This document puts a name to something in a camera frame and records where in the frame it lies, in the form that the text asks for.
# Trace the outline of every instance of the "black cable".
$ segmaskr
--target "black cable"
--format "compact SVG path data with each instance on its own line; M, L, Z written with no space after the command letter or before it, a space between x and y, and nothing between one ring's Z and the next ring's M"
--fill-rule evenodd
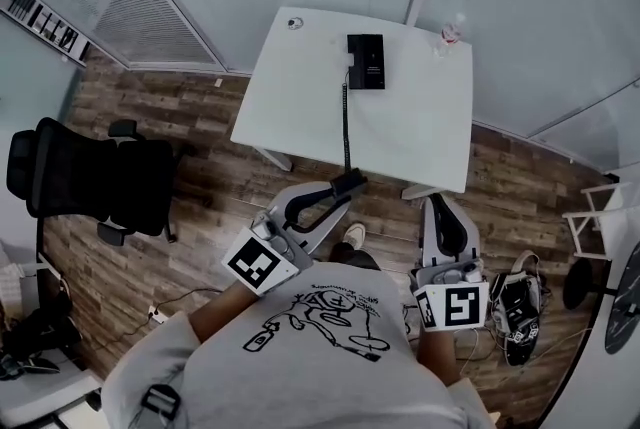
M349 77L349 70L344 76L344 82L342 83L342 141L344 144L344 170L351 171L351 147L349 145L349 107L347 104L347 78Z
M162 303L158 303L158 305L156 306L156 314L158 313L158 310L161 306L167 305L169 303L175 303L176 301L181 301L183 300L185 297L190 296L191 294L194 294L195 292L215 292L216 294L221 294L222 291L219 289L214 289L214 288L210 288L210 287L203 287L203 288L197 288L197 289L193 289L190 290L189 292L187 292L186 294L181 295L180 297L177 297L175 299L169 299L168 301L163 301ZM122 333L118 338L114 338L113 340L109 340L106 344L102 344L98 347L95 348L89 348L89 351L91 352L98 352L98 351L102 351L103 349L106 349L107 347L113 345L113 344L117 344L118 342L122 341L122 339L124 337L132 337L134 336L136 333L138 333L142 328L144 328L147 324L149 324L149 322L151 322L151 319L153 318L154 314L149 313L147 315L147 320L144 321L142 324L140 324L139 326L136 326L136 328L133 331L128 331L125 333ZM82 359L82 356L78 356L77 358L67 358L66 360L62 360L59 361L57 363L54 363L54 365L61 365L62 363L66 363L68 361L76 361L76 360L80 360Z

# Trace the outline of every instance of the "white sneaker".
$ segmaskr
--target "white sneaker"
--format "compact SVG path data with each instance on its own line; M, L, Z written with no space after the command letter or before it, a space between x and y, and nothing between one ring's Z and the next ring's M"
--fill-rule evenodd
M354 250L360 249L364 244L366 234L367 231L362 223L354 223L345 232L342 242L350 244Z

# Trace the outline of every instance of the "water bottle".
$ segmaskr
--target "water bottle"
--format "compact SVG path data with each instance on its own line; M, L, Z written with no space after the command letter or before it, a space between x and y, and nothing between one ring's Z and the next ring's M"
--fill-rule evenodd
M451 48L460 40L460 25L466 20L462 13L456 14L455 22L447 22L440 31L440 38L433 47L436 57L445 57L451 52Z

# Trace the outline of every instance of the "power strip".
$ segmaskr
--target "power strip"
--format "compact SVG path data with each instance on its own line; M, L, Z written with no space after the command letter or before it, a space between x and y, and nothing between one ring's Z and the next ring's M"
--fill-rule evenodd
M156 310L156 307L153 305L149 307L149 315L151 315L151 318L158 324L164 324L169 320L169 317L167 317L161 311Z

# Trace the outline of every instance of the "black office chair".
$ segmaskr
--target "black office chair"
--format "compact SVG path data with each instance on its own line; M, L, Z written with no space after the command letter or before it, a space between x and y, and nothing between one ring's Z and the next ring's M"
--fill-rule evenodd
M98 236L122 246L135 232L176 237L169 226L173 178L180 159L193 155L185 145L176 157L167 141L146 140L136 122L120 120L109 137L132 138L119 144L98 141L44 118L36 130L13 136L9 150L7 187L25 200L33 217L82 214L100 221ZM208 197L202 203L210 205ZM110 222L121 228L105 223Z

